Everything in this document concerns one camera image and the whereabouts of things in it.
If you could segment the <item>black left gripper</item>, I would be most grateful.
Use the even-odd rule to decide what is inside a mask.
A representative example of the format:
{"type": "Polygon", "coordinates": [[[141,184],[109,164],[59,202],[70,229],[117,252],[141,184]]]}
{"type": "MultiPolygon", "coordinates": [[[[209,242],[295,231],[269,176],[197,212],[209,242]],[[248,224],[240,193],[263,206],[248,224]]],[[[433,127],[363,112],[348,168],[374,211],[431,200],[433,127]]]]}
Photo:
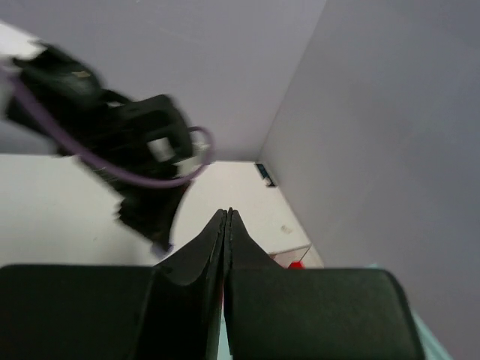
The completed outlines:
{"type": "Polygon", "coordinates": [[[15,91],[7,101],[7,120],[53,138],[33,116],[46,110],[54,122],[83,148],[127,172],[115,176],[105,166],[80,163],[121,197],[117,217],[125,226],[169,251],[176,211],[190,182],[179,183],[179,161],[193,156],[188,124],[173,99],[159,94],[132,100],[105,88],[87,64],[47,45],[32,58],[9,55],[10,81],[33,100],[15,91]]]}

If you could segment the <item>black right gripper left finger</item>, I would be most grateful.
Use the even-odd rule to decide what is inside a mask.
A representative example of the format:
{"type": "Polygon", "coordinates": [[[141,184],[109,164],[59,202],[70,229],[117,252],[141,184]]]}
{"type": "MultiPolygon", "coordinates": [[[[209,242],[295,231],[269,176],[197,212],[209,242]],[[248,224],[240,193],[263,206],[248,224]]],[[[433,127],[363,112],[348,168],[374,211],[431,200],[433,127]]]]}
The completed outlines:
{"type": "Polygon", "coordinates": [[[4,266],[1,357],[216,359],[226,225],[153,266],[4,266]]]}

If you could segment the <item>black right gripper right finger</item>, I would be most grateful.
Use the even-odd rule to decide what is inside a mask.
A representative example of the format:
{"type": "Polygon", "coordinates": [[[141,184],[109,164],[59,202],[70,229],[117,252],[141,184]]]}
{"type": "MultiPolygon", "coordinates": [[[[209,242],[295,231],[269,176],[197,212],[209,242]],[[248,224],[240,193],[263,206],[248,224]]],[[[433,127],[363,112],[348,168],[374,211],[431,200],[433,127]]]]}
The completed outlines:
{"type": "Polygon", "coordinates": [[[229,210],[224,315],[234,359],[422,359],[407,296],[377,268],[278,265],[229,210]]]}

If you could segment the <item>red stud lego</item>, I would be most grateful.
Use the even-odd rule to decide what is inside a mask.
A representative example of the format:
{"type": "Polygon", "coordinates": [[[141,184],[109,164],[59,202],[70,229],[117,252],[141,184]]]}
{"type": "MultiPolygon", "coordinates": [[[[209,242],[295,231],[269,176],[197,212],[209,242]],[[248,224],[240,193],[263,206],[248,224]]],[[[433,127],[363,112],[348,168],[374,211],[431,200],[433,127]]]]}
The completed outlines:
{"type": "Polygon", "coordinates": [[[289,269],[304,269],[304,265],[302,263],[302,261],[295,261],[295,262],[292,262],[289,266],[288,266],[289,269]]]}

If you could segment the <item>transparent orange-slot drawer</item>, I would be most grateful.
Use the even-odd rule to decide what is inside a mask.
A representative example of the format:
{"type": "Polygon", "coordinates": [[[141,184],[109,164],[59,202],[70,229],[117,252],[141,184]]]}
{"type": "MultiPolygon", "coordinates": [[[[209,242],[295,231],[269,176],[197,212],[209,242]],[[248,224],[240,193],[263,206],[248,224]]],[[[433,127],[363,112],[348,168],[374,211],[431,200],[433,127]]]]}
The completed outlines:
{"type": "Polygon", "coordinates": [[[268,255],[278,265],[288,269],[293,263],[301,263],[310,249],[311,245],[308,244],[288,250],[274,250],[268,252],[268,255]]]}

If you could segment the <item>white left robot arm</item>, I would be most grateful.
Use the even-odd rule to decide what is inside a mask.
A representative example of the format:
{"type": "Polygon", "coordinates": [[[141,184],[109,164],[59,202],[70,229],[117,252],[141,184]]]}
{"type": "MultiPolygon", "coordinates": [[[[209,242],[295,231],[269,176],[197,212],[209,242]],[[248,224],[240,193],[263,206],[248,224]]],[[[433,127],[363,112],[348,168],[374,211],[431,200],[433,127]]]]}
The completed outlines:
{"type": "Polygon", "coordinates": [[[180,202],[203,169],[172,97],[135,100],[61,47],[1,25],[2,115],[52,142],[120,197],[119,222],[167,252],[180,202]]]}

